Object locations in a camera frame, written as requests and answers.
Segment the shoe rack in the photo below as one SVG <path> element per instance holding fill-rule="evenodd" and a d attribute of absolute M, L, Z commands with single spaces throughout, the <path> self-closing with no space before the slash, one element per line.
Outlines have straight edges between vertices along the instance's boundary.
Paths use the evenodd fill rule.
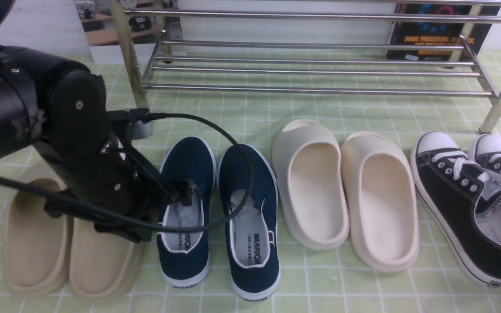
<path fill-rule="evenodd" d="M 501 16 L 479 16 L 482 6 L 501 6 L 501 0 L 374 0 L 374 2 L 393 3 L 420 3 L 420 4 L 454 4 L 469 5 L 469 15 L 435 15 L 435 14 L 340 14 L 340 13 L 291 13 L 291 12 L 249 12 L 249 11 L 222 11 L 222 10 L 167 10 L 163 9 L 161 0 L 154 0 L 153 8 L 137 8 L 124 10 L 120 0 L 111 0 L 111 11 L 119 44 L 123 52 L 127 74 L 137 107 L 148 108 L 145 90 L 192 90 L 192 91 L 224 91 L 224 92 L 257 92 L 257 93 L 312 93 L 336 95 L 401 95 L 401 96 L 428 96 L 428 97 L 478 97 L 487 98 L 492 107 L 483 121 L 479 131 L 490 133 L 501 117 L 501 90 L 496 87 L 477 58 L 473 47 L 467 38 L 476 23 L 501 23 Z M 133 39 L 129 31 L 128 17 L 156 16 L 159 24 L 165 25 L 165 17 L 214 17 L 214 18 L 256 18 L 260 19 L 293 19 L 293 20 L 388 20 L 401 22 L 441 22 L 462 23 L 463 28 L 455 46 L 400 46 L 393 44 L 297 44 L 288 42 L 220 42 L 220 41 L 185 41 L 170 40 L 167 30 L 163 28 L 158 36 L 153 54 L 144 73 L 141 73 L 135 54 Z M 451 51 L 449 61 L 408 61 L 408 60 L 322 60 L 322 59 L 256 59 L 246 57 L 199 57 L 199 56 L 172 56 L 169 54 L 171 46 L 198 46 L 215 47 L 218 50 L 225 47 L 245 48 L 284 48 L 284 49 L 315 49 L 315 50 L 430 50 Z M 461 55 L 467 54 L 470 61 L 459 61 Z M 171 62 L 206 62 L 206 63 L 241 63 L 239 68 L 224 67 L 192 67 L 175 66 Z M 422 66 L 437 67 L 437 71 L 420 70 L 289 70 L 289 69 L 259 69 L 246 68 L 246 63 L 261 64 L 314 64 L 314 65 L 368 65 L 368 66 Z M 460 67 L 461 72 L 450 71 L 446 68 Z M 482 91 L 455 91 L 455 90 L 413 90 L 413 89 L 360 89 L 360 88 L 314 88 L 314 87 L 244 87 L 223 85 L 188 85 L 151 83 L 151 74 L 155 71 L 173 71 L 176 73 L 225 73 L 225 74 L 281 74 L 281 75 L 350 75 L 374 77 L 462 77 L 478 80 Z"/>

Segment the slide sandal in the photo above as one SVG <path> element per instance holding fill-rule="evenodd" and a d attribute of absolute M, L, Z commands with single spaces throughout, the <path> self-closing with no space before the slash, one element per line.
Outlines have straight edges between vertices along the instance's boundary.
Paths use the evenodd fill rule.
<path fill-rule="evenodd" d="M 44 161 L 19 180 L 52 192 L 67 188 Z M 42 196 L 15 191 L 5 208 L 3 273 L 11 292 L 27 299 L 51 293 L 67 280 L 72 218 L 50 218 L 45 203 Z"/>
<path fill-rule="evenodd" d="M 384 272 L 408 268 L 419 254 L 419 225 L 405 154 L 381 135 L 360 132 L 346 139 L 341 158 L 351 240 L 358 257 Z"/>
<path fill-rule="evenodd" d="M 94 303 L 122 297 L 137 279 L 144 246 L 96 232 L 93 222 L 75 218 L 69 271 L 72 289 Z"/>
<path fill-rule="evenodd" d="M 274 141 L 272 163 L 295 240 L 315 250 L 340 246 L 349 221 L 334 134 L 316 121 L 292 121 Z"/>

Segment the white shoe sole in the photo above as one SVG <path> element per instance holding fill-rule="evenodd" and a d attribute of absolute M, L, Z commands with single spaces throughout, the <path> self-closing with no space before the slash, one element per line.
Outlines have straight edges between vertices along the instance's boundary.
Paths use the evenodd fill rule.
<path fill-rule="evenodd" d="M 411 151 L 410 163 L 413 180 L 415 181 L 415 186 L 417 188 L 417 191 L 419 192 L 419 195 L 421 196 L 421 199 L 424 201 L 426 206 L 428 206 L 429 212 L 433 216 L 440 230 L 443 232 L 444 237 L 446 238 L 446 241 L 448 242 L 451 251 L 453 252 L 463 272 L 467 274 L 467 276 L 469 276 L 471 280 L 473 280 L 475 283 L 478 283 L 479 285 L 488 287 L 501 287 L 501 279 L 497 279 L 495 277 L 489 276 L 488 274 L 485 274 L 473 263 L 473 261 L 471 261 L 467 253 L 465 253 L 463 247 L 461 247 L 458 238 L 455 236 L 454 232 L 451 230 L 444 217 L 438 211 L 438 208 L 428 195 L 428 192 L 426 192 L 426 189 L 420 181 L 419 171 L 417 170 L 416 151 L 419 145 L 419 141 L 420 139 L 417 141 L 413 150 Z"/>
<path fill-rule="evenodd" d="M 280 269 L 280 271 L 278 272 L 278 277 L 276 278 L 274 284 L 270 288 L 264 291 L 260 291 L 259 293 L 249 293 L 248 291 L 244 291 L 243 289 L 237 287 L 235 281 L 233 281 L 233 277 L 231 278 L 231 287 L 239 297 L 242 297 L 246 301 L 251 301 L 251 302 L 263 301 L 268 299 L 268 297 L 270 297 L 274 292 L 276 292 L 276 289 L 278 289 L 278 286 L 280 285 L 281 279 L 282 279 L 282 271 Z"/>
<path fill-rule="evenodd" d="M 249 148 L 252 148 L 254 151 L 256 151 L 256 153 L 262 158 L 262 160 L 264 161 L 264 164 L 266 164 L 266 167 L 268 168 L 268 170 L 270 171 L 270 175 L 272 176 L 272 180 L 274 182 L 274 187 L 276 188 L 276 210 L 277 210 L 277 207 L 278 207 L 278 186 L 277 186 L 277 181 L 276 181 L 276 175 L 274 174 L 274 170 L 272 169 L 272 167 L 270 166 L 270 163 L 268 163 L 268 161 L 266 160 L 266 158 L 264 157 L 264 155 L 262 155 L 262 153 L 260 153 L 260 151 L 258 151 L 255 147 L 253 147 L 252 145 L 248 145 L 248 144 L 242 144 L 242 145 L 246 145 L 248 146 Z M 221 163 L 223 163 L 223 158 L 225 156 L 225 153 L 221 156 L 221 159 L 219 161 L 219 165 L 217 166 L 218 170 L 217 170 L 217 182 L 216 182 L 216 186 L 219 188 L 219 169 L 221 169 Z M 281 268 L 280 268 L 280 271 L 278 272 L 278 277 L 276 279 L 276 282 L 274 282 L 274 284 L 264 290 L 264 291 L 261 291 L 260 293 L 249 293 L 247 291 L 244 291 L 243 289 L 237 287 L 237 285 L 235 285 L 235 281 L 233 281 L 233 277 L 231 277 L 231 287 L 233 288 L 233 291 L 235 291 L 235 293 L 242 297 L 243 299 L 245 299 L 246 301 L 262 301 L 262 300 L 266 300 L 268 299 L 268 297 L 270 295 L 272 295 L 276 289 L 278 288 L 278 286 L 280 285 L 280 280 L 281 280 L 281 277 L 282 277 L 282 271 L 281 271 Z"/>
<path fill-rule="evenodd" d="M 214 179 L 212 182 L 212 190 L 214 190 L 216 176 L 217 176 L 216 175 L 217 174 L 217 167 L 216 167 L 216 162 L 215 162 L 214 151 L 212 151 L 212 148 L 206 142 L 206 140 L 203 140 L 201 137 L 198 137 L 198 136 L 190 136 L 190 137 L 195 137 L 195 138 L 200 139 L 200 141 L 202 141 L 204 143 L 204 145 L 208 149 L 208 152 L 210 153 L 210 156 L 212 158 L 212 164 L 214 165 Z M 173 151 L 173 149 L 175 148 L 175 146 L 177 146 L 177 144 L 178 143 L 176 143 L 173 147 L 171 147 L 171 149 L 169 149 L 169 151 L 167 151 L 167 154 L 165 154 L 164 160 L 161 162 L 160 173 L 164 170 L 165 162 L 167 161 L 167 158 L 169 158 L 169 154 L 171 153 L 171 151 Z M 176 280 L 176 279 L 172 279 L 171 277 L 165 275 L 163 269 L 160 268 L 160 271 L 161 271 L 161 275 L 165 279 L 166 283 L 168 283 L 169 285 L 171 285 L 175 288 L 186 289 L 186 288 L 195 287 L 201 281 L 203 281 L 206 278 L 206 275 L 208 275 L 208 273 L 210 272 L 211 264 L 212 264 L 211 263 L 211 252 L 210 252 L 210 250 L 208 250 L 208 261 L 206 262 L 204 269 L 194 277 L 191 277 L 191 278 L 186 279 L 186 280 Z"/>
<path fill-rule="evenodd" d="M 206 275 L 210 272 L 211 265 L 212 265 L 212 255 L 211 252 L 208 250 L 208 261 L 206 262 L 206 265 L 204 266 L 204 269 L 200 273 L 198 273 L 196 276 L 191 277 L 186 280 L 176 280 L 172 279 L 168 275 L 165 275 L 164 270 L 160 268 L 161 275 L 164 277 L 165 282 L 168 283 L 169 285 L 179 288 L 179 289 L 187 289 L 187 288 L 192 288 L 198 285 L 201 281 L 203 281 L 206 278 Z"/>

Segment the robotic arm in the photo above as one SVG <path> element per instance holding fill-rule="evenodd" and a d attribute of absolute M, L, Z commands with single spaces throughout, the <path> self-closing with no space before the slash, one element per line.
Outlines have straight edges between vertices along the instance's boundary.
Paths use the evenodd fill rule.
<path fill-rule="evenodd" d="M 232 144 L 237 142 L 200 117 L 147 109 L 107 112 L 105 103 L 103 78 L 85 65 L 28 48 L 0 46 L 0 158 L 32 145 L 69 190 L 51 194 L 4 178 L 0 185 L 46 196 L 44 210 L 52 217 L 67 214 L 91 220 L 97 231 L 133 242 L 151 240 L 155 230 L 209 230 L 242 210 L 249 190 L 231 216 L 209 226 L 158 226 L 157 213 L 169 204 L 191 203 L 191 188 L 187 182 L 167 180 L 131 145 L 135 125 L 189 118 L 213 127 Z M 250 189 L 252 169 L 246 155 L 245 159 Z"/>

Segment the printed brand logo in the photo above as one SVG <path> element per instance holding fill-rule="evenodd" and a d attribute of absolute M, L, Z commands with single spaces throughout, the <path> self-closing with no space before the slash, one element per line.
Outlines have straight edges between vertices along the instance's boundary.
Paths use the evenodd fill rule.
<path fill-rule="evenodd" d="M 185 234 L 185 250 L 190 249 L 190 234 Z"/>
<path fill-rule="evenodd" d="M 189 250 L 190 249 L 190 234 L 179 234 L 179 245 L 177 246 L 179 250 Z"/>
<path fill-rule="evenodd" d="M 260 234 L 254 234 L 254 264 L 260 263 Z"/>

